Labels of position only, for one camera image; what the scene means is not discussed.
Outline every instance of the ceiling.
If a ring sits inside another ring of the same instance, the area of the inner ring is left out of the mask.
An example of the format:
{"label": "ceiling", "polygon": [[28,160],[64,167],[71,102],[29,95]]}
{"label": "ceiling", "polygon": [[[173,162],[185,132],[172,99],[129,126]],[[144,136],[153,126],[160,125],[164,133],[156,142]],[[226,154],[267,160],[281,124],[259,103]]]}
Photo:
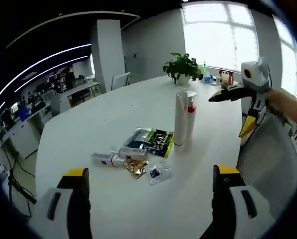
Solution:
{"label": "ceiling", "polygon": [[[259,0],[238,0],[237,2],[249,3],[250,8],[265,14],[272,13]],[[37,4],[34,6],[24,6],[18,2],[11,4],[2,2],[0,5],[0,91],[21,71],[39,60],[62,50],[90,43],[91,27],[97,19],[119,19],[123,28],[135,20],[136,15],[140,16],[137,22],[167,10],[180,8],[181,4],[182,0],[149,1],[145,4],[142,1],[130,0],[110,0],[101,3],[80,0],[75,4],[56,5],[52,3],[52,5]],[[123,12],[131,13],[133,16],[112,13],[73,15],[90,11]],[[54,18],[59,19],[42,24]],[[42,25],[14,41],[39,24]],[[32,67],[1,94],[0,104],[14,98],[14,90],[24,83],[22,79],[32,71],[39,73],[90,53],[90,46],[83,47],[52,57]]]}

